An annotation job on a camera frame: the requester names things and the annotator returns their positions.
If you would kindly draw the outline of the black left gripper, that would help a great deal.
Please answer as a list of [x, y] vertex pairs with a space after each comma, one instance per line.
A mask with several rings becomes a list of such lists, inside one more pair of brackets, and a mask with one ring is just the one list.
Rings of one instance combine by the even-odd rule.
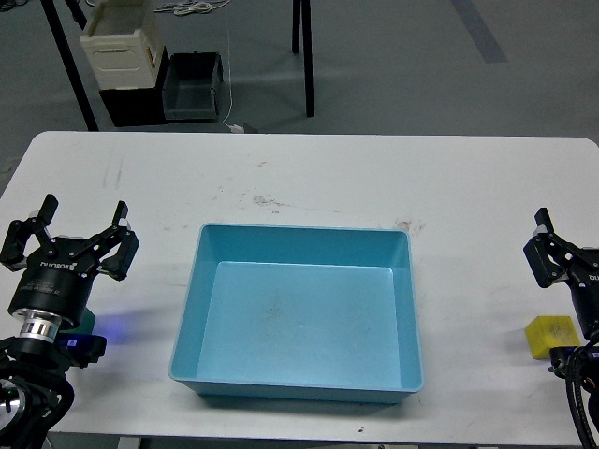
[[[41, 311], [60, 317], [67, 327], [80, 325], [97, 274], [123, 281], [139, 248], [139, 239], [126, 220], [128, 207], [119, 201], [111, 224], [89, 239], [57, 237], [47, 226], [58, 208], [47, 194], [39, 211], [10, 223], [1, 249], [1, 264], [10, 271], [25, 269], [8, 306], [12, 316]], [[35, 236], [40, 249], [25, 256]]]

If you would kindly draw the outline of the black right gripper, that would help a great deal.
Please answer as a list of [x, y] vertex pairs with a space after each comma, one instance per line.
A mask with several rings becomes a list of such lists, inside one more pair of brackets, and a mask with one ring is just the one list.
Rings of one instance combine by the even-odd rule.
[[559, 237], [548, 209], [534, 215], [537, 228], [523, 252], [537, 284], [549, 288], [566, 282], [570, 288], [577, 319], [585, 338], [598, 337], [598, 250], [574, 249]]

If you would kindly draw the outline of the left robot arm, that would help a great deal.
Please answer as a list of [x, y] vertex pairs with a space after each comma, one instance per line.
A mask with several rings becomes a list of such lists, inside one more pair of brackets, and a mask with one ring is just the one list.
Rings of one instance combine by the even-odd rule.
[[37, 214], [10, 223], [1, 263], [22, 273], [8, 313], [21, 320], [19, 334], [1, 341], [1, 445], [39, 448], [75, 398], [67, 379], [106, 351], [94, 334], [87, 304], [97, 275], [122, 281], [139, 247], [117, 204], [111, 224], [88, 239], [48, 232], [58, 201], [46, 195]]

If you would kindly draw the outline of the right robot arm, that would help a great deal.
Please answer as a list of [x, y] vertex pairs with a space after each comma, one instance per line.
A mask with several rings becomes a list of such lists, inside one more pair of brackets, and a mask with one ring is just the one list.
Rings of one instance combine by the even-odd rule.
[[598, 250], [579, 248], [556, 234], [548, 210], [534, 215], [536, 229], [523, 247], [541, 288], [567, 285], [586, 344], [548, 350], [548, 371], [565, 382], [568, 407], [583, 448], [598, 442]]

